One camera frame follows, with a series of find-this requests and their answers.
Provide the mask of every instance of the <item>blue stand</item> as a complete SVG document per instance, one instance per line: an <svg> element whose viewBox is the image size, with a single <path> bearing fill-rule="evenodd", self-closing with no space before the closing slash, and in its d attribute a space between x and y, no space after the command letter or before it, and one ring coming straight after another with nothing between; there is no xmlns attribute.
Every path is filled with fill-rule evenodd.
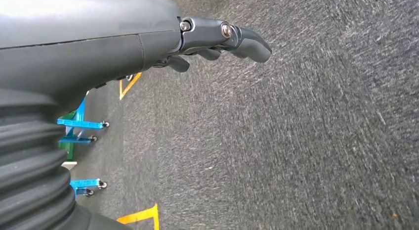
<svg viewBox="0 0 419 230"><path fill-rule="evenodd" d="M74 189L76 195L83 194L85 196L92 196L94 191L89 188L97 187L103 189L106 188L108 184L100 181L100 179L85 179L70 181L70 185Z"/></svg>
<svg viewBox="0 0 419 230"><path fill-rule="evenodd" d="M105 121L101 123L84 121L85 101L86 101L86 97L83 99L82 103L77 108L76 114L74 115L74 118L72 120L62 120L62 119L57 120L57 124L66 126L66 135L65 137L60 139L59 142L73 142L73 143L89 144L92 141L96 141L97 137L92 136L88 138L83 138L82 135L83 135L84 129L101 130L109 126L109 123ZM74 128L81 128L82 131L78 135L75 135Z"/></svg>

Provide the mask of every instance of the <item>robotic arm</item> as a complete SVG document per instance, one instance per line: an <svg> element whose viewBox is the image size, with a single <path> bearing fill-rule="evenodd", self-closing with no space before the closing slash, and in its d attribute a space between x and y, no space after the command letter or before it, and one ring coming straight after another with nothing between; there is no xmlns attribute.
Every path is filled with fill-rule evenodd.
<svg viewBox="0 0 419 230"><path fill-rule="evenodd" d="M0 229L127 229L76 204L57 117L108 81L185 72L179 55L222 50L256 62L272 52L255 32L182 17L168 0L0 0Z"/></svg>

